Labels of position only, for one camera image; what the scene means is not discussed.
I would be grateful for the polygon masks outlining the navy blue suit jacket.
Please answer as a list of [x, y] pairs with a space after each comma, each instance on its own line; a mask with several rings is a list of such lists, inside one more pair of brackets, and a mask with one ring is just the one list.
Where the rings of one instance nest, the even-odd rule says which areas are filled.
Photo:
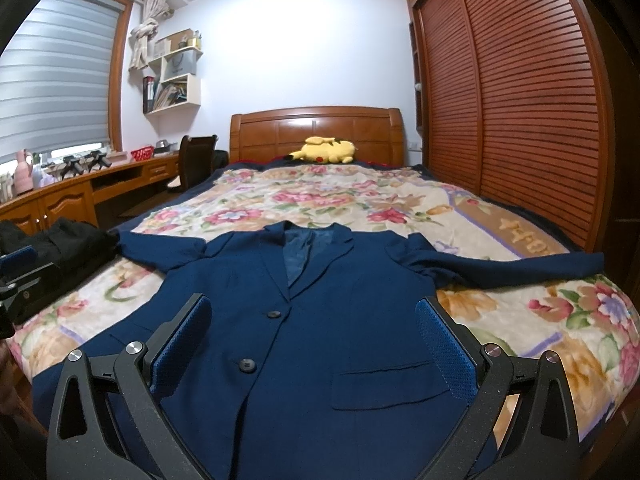
[[[574, 280], [603, 266], [601, 255], [584, 252], [463, 258], [419, 234], [339, 224], [280, 222], [211, 242], [126, 232], [119, 247], [163, 283], [77, 350], [110, 356], [147, 341], [193, 295], [209, 300], [204, 339], [160, 402], [205, 479], [420, 479], [465, 403], [428, 351], [416, 305], [439, 302], [436, 292], [449, 285]], [[34, 382], [36, 412], [49, 422], [66, 359]], [[478, 470], [495, 459], [516, 402], [506, 398]]]

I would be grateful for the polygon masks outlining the black folded garment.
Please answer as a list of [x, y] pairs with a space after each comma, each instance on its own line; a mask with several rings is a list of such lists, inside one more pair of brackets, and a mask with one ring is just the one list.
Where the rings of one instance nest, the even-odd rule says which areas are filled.
[[37, 266], [48, 262], [58, 266], [58, 278], [50, 294], [30, 304], [15, 325], [25, 323], [54, 300], [71, 292], [120, 254], [119, 232], [104, 231], [90, 223], [61, 218], [49, 229], [28, 235], [13, 223], [3, 220], [1, 257], [27, 246], [32, 246], [37, 252]]

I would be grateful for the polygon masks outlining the pink vase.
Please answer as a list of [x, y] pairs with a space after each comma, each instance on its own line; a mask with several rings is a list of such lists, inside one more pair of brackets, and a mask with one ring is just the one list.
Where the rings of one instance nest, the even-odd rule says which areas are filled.
[[16, 153], [13, 187], [16, 195], [21, 195], [34, 189], [34, 181], [32, 180], [32, 154], [27, 150], [21, 150]]

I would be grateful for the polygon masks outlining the wooden desk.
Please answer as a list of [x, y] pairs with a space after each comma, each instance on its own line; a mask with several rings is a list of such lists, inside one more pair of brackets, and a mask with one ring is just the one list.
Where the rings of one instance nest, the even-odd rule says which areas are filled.
[[1, 205], [1, 219], [29, 235], [49, 229], [58, 218], [99, 226], [99, 206], [127, 210], [132, 193], [155, 191], [177, 176], [177, 154], [114, 165], [9, 200]]

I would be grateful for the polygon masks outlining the red basket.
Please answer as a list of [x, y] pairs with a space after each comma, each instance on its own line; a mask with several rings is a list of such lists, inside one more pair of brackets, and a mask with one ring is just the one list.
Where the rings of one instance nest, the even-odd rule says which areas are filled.
[[145, 160], [151, 159], [153, 155], [154, 148], [152, 145], [145, 145], [130, 152], [131, 159], [134, 162], [144, 162]]

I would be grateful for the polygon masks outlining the grey window blind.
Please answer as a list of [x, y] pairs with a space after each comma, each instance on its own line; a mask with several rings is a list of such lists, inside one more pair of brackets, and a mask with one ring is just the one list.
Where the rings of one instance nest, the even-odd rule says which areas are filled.
[[116, 0], [40, 0], [1, 55], [1, 160], [108, 143]]

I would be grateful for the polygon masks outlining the dark wooden chair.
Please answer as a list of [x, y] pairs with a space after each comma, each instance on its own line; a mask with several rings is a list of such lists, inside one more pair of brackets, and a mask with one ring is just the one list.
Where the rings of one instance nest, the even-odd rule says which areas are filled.
[[178, 176], [168, 183], [169, 192], [186, 192], [213, 174], [217, 141], [216, 134], [182, 138], [178, 153]]

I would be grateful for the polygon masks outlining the tied beige curtain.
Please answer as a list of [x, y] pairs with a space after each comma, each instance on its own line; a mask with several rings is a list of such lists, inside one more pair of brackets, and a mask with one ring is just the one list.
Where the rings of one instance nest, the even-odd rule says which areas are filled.
[[160, 22], [170, 18], [174, 13], [167, 0], [143, 0], [142, 21], [131, 32], [134, 40], [130, 70], [143, 70], [149, 66], [150, 42], [160, 28]]

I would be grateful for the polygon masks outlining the yellow Pikachu plush toy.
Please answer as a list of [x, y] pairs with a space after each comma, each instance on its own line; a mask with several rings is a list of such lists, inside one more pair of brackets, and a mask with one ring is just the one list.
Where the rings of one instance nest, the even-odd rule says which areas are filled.
[[355, 152], [356, 146], [349, 140], [311, 136], [299, 150], [285, 158], [314, 164], [350, 164], [354, 161]]

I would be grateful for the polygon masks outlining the wooden bed headboard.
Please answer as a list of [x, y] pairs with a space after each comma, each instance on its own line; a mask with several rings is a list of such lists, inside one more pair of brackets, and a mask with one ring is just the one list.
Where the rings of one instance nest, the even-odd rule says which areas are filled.
[[307, 106], [235, 114], [230, 122], [230, 162], [271, 162], [298, 150], [311, 136], [349, 140], [360, 162], [405, 165], [400, 110], [368, 106]]

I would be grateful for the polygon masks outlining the wooden louvered wardrobe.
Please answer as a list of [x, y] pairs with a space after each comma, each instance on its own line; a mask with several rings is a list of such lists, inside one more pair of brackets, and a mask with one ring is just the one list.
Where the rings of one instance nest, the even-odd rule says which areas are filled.
[[589, 0], [408, 0], [424, 162], [639, 271], [639, 77]]

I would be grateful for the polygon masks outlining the white wall shelf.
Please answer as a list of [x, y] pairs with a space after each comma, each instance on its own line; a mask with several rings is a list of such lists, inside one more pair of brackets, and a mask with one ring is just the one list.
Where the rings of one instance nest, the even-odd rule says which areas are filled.
[[145, 116], [201, 106], [198, 62], [202, 55], [202, 35], [190, 28], [152, 44], [148, 66], [153, 73], [143, 79]]

